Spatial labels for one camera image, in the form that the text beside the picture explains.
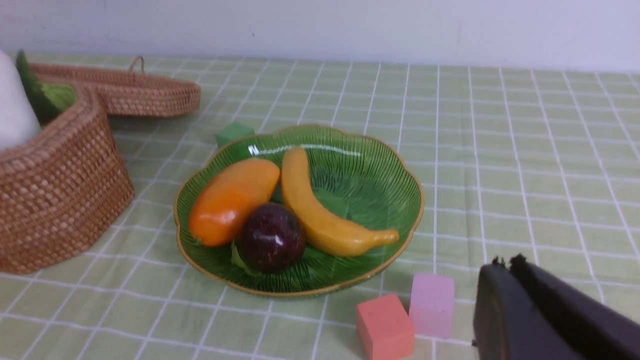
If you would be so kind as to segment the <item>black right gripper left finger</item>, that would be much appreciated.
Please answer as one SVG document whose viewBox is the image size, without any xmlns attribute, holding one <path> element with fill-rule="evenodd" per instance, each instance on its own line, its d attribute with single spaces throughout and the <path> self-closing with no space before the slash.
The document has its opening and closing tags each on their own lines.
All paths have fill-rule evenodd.
<svg viewBox="0 0 640 360">
<path fill-rule="evenodd" d="M 583 360 L 495 257 L 478 272 L 473 344 L 480 360 Z"/>
</svg>

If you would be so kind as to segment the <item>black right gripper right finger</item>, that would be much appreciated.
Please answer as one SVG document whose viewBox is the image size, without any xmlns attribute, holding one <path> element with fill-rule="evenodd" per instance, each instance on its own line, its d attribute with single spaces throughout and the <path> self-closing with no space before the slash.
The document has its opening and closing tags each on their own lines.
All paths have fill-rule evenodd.
<svg viewBox="0 0 640 360">
<path fill-rule="evenodd" d="M 585 360 L 637 360 L 639 324 L 528 262 L 509 260 L 518 280 L 542 316 Z"/>
</svg>

